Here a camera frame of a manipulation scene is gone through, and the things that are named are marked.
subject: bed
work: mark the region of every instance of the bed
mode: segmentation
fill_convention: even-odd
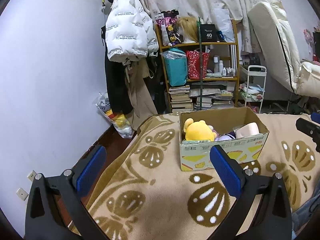
[[[310,116],[258,116],[270,134],[258,160],[243,168],[282,173],[294,212],[311,197],[320,171],[315,143],[295,128],[298,118]],[[177,114],[148,119],[100,177],[87,209],[110,239],[207,239],[234,203],[215,170],[181,171],[178,120]],[[217,197],[204,211],[195,200],[208,190],[204,201]],[[257,196],[239,233],[248,229],[259,201]]]

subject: white puffer jacket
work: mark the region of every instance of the white puffer jacket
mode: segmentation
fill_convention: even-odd
[[[159,49],[152,19],[139,0],[114,0],[106,22],[110,61],[139,61]]]

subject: teal box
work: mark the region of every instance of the teal box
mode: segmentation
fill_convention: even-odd
[[[185,54],[181,49],[171,48],[169,50]],[[164,64],[169,83],[172,87],[183,86],[186,84],[188,77],[187,56],[179,59],[164,58]]]

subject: yellow plush toy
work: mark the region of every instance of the yellow plush toy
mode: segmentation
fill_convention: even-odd
[[[212,132],[210,127],[201,120],[199,122],[194,122],[192,118],[185,121],[183,126],[183,131],[185,132],[186,141],[214,141],[218,136],[215,132]]]

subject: white rolling cart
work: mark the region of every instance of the white rolling cart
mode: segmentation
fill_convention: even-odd
[[[261,72],[260,71],[250,71],[250,69],[252,69],[252,68],[261,68]],[[248,70],[246,70],[244,67],[241,67],[241,71],[248,76],[247,87],[249,87],[249,77],[250,76],[264,77],[262,99],[261,100],[255,101],[252,98],[248,98],[248,90],[247,90],[245,96],[240,94],[241,98],[244,100],[244,106],[247,106],[248,102],[260,102],[261,103],[260,104],[260,109],[259,109],[259,113],[260,113],[261,112],[261,108],[262,108],[263,98],[264,98],[265,87],[266,87],[267,68],[264,67],[264,66],[251,65],[251,66],[248,67]]]

